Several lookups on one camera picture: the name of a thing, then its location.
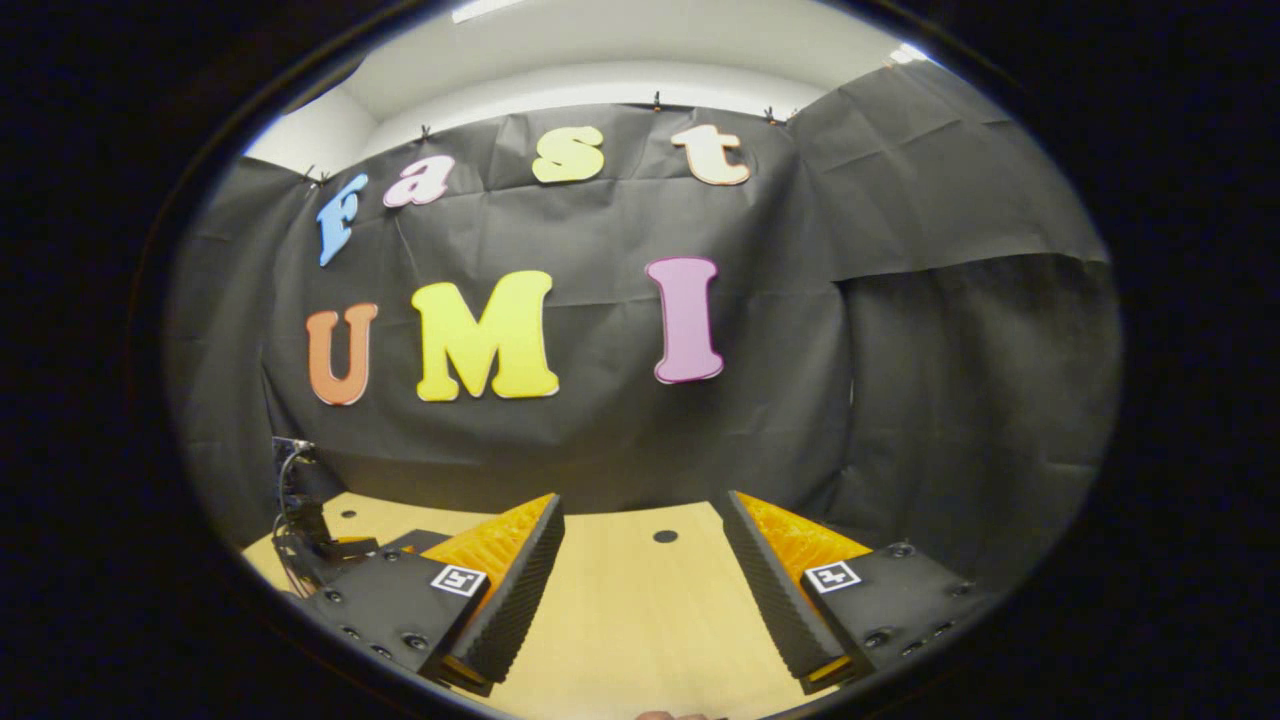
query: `wooden table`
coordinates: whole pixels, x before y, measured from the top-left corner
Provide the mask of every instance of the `wooden table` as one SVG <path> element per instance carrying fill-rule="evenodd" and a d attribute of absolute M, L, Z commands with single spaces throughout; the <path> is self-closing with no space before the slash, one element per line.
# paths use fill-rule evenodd
<path fill-rule="evenodd" d="M 355 516 L 343 518 L 344 511 Z M 334 536 L 388 542 L 413 529 L 456 534 L 492 518 L 343 493 L 324 507 Z M 675 542 L 653 536 L 675 530 Z M 265 537 L 244 557 L 289 591 Z M 769 639 L 746 579 L 707 502 L 566 515 L 564 541 L 507 682 L 477 702 L 531 720 L 675 716 L 749 720 L 805 696 Z"/>

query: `white wall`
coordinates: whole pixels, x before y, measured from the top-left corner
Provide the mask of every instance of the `white wall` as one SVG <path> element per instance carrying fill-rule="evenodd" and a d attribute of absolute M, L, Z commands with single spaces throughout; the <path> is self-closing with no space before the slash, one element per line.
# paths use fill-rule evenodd
<path fill-rule="evenodd" d="M 378 122 L 340 86 L 284 115 L 244 151 L 311 177 L 335 173 L 364 159 L 361 151 Z"/>
<path fill-rule="evenodd" d="M 421 135 L 486 118 L 567 105 L 650 102 L 699 105 L 763 115 L 767 106 L 786 118 L 826 94 L 820 87 L 722 65 L 631 61 L 544 68 L 433 97 L 380 123 L 364 145 L 369 158 Z"/>

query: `black backdrop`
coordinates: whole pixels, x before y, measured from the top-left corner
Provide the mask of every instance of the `black backdrop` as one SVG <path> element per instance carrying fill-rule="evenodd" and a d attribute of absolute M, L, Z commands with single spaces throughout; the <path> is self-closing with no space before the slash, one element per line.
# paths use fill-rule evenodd
<path fill-rule="evenodd" d="M 671 137 L 741 138 L 745 183 L 694 178 Z M 543 133 L 593 126 L 603 172 L 543 186 Z M 417 159 L 448 191 L 388 209 Z M 369 176 L 346 247 L 317 263 L 316 214 Z M 1065 529 L 1119 397 L 1106 252 L 1032 138 L 954 74 L 886 68 L 786 126 L 736 113 L 582 106 L 411 141 L 324 186 L 241 160 L 180 250 L 170 383 L 192 475 L 241 546 L 275 512 L 270 436 L 320 447 L 311 491 L 500 511 L 547 492 L 567 512 L 740 489 L 879 546 L 904 537 L 1006 587 Z M 718 377 L 663 386 L 658 290 L 644 266 L 705 256 Z M 479 316 L 536 269 L 559 392 L 422 402 L 415 290 L 453 282 Z M 364 397 L 311 391 L 306 318 L 375 302 Z M 346 332 L 335 332 L 335 374 Z"/>
<path fill-rule="evenodd" d="M 6 290 L 31 319 L 10 337 L 36 337 L 9 416 L 15 714 L 401 716 L 369 691 L 407 696 L 375 674 L 352 683 L 266 628 L 264 615 L 288 616 L 242 584 L 198 519 L 163 429 L 159 365 L 123 361 L 143 238 L 183 168 L 255 88 L 381 3 L 64 5 L 19 15 L 10 76 L 26 211 L 8 218 L 19 272 Z M 1257 196 L 1274 174 L 1270 115 L 1248 101 L 1270 67 L 1261 4 L 901 5 L 1023 83 L 983 87 L 1032 119 L 1107 237 L 1126 373 L 1087 512 L 991 633 L 877 717 L 1265 716 L 1252 664 L 1270 648 L 1261 450 L 1275 374 L 1257 345 L 1274 333 L 1276 258 L 1258 240 L 1274 233 Z M 932 31 L 906 32 L 945 54 Z M 133 314 L 143 357 L 157 348 L 147 307 Z"/>

